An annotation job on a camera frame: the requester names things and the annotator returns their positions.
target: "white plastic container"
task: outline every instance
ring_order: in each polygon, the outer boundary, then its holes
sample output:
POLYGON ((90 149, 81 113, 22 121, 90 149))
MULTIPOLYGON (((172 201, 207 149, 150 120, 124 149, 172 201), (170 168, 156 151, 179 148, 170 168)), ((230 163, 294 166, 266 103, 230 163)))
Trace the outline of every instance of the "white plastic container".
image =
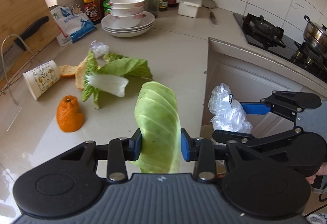
POLYGON ((178 14, 196 18, 202 0, 176 0, 179 3, 178 14))

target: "wooden cutting board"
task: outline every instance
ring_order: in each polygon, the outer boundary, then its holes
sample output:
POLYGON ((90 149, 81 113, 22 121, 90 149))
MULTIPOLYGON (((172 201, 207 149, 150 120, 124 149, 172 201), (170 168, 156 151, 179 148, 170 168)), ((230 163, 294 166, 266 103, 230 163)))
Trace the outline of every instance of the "wooden cutting board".
MULTIPOLYGON (((49 21, 30 38, 25 40, 27 46, 34 52, 45 48, 59 35, 59 28, 45 3, 45 0, 0 0, 0 46, 2 41, 10 34, 21 34, 37 19, 49 16, 49 21)), ((6 40, 3 51, 5 52, 13 43, 15 37, 6 40)), ((10 79, 32 57, 27 50, 7 72, 10 79)), ((0 90, 6 84, 5 79, 0 80, 0 90)))

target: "white countertop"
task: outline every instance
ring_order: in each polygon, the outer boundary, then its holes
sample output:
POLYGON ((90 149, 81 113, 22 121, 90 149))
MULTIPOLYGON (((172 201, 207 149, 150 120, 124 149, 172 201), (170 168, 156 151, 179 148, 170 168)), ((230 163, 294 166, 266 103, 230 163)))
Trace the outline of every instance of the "white countertop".
MULTIPOLYGON (((56 41, 52 42, 40 53, 39 59, 54 60, 58 66, 78 65, 93 40, 105 42, 111 52, 147 59, 154 80, 175 91, 181 126, 191 137, 198 136, 201 127, 209 37, 219 41, 218 45, 211 46, 215 51, 307 83, 311 89, 327 95, 324 82, 249 45, 233 13, 223 9, 214 9, 214 12, 218 20, 215 26, 205 8, 199 9, 195 19, 169 10, 159 14, 154 28, 134 38, 116 38, 99 28, 72 45, 60 47, 56 41)), ((0 96, 0 224, 10 223, 19 216, 11 193, 19 175, 86 140, 107 144, 113 138, 130 137, 137 129, 134 107, 144 80, 131 78, 124 98, 102 93, 100 110, 93 108, 91 99, 81 102, 81 91, 76 89, 74 80, 74 77, 61 78, 37 101, 20 80, 13 85, 18 106, 8 92, 0 96), (76 96, 85 114, 83 127, 75 133, 61 132, 55 119, 58 103, 65 95, 76 96)), ((137 171, 128 162, 127 168, 129 174, 137 171)), ((99 162, 97 173, 101 177, 105 177, 105 169, 105 162, 99 162)), ((192 170, 193 163, 181 162, 181 172, 192 170)))

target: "metal spatula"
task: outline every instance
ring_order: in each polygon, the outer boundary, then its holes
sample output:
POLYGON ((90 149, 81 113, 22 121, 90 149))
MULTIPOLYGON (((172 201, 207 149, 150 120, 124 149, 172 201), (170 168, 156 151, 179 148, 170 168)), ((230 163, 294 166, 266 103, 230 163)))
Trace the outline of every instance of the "metal spatula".
POLYGON ((216 20, 215 14, 211 11, 211 9, 217 7, 216 2, 213 0, 202 0, 202 6, 209 9, 209 11, 210 11, 209 17, 211 19, 211 22, 212 22, 212 24, 216 25, 217 20, 216 20))

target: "green cabbage leaf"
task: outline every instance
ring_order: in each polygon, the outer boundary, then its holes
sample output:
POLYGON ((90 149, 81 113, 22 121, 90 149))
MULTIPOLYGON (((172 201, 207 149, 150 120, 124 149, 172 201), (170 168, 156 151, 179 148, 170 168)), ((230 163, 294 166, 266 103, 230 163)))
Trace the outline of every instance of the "green cabbage leaf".
POLYGON ((128 80, 123 78, 123 76, 132 75, 152 79, 147 60, 128 58, 114 53, 111 53, 111 55, 107 54, 106 60, 110 62, 98 68, 94 54, 89 50, 86 61, 82 101, 88 100, 93 94, 93 104, 96 109, 100 108, 100 91, 105 91, 119 97, 125 95, 125 87, 128 84, 128 80), (120 76, 120 78, 111 77, 110 75, 120 76))
POLYGON ((125 60, 125 58, 128 58, 126 56, 116 54, 116 53, 108 53, 103 56, 103 59, 107 62, 107 64, 113 64, 111 65, 104 65, 104 68, 108 66, 108 68, 112 68, 114 64, 128 64, 128 66, 125 68, 126 75, 131 75, 131 76, 137 76, 137 77, 142 77, 146 79, 153 79, 153 76, 151 74, 150 68, 148 66, 148 61, 143 60, 143 59, 138 59, 138 58, 129 58, 132 60, 125 60))
POLYGON ((133 161, 142 173, 178 173, 180 122, 175 93, 158 82, 142 86, 135 105, 142 151, 133 161))

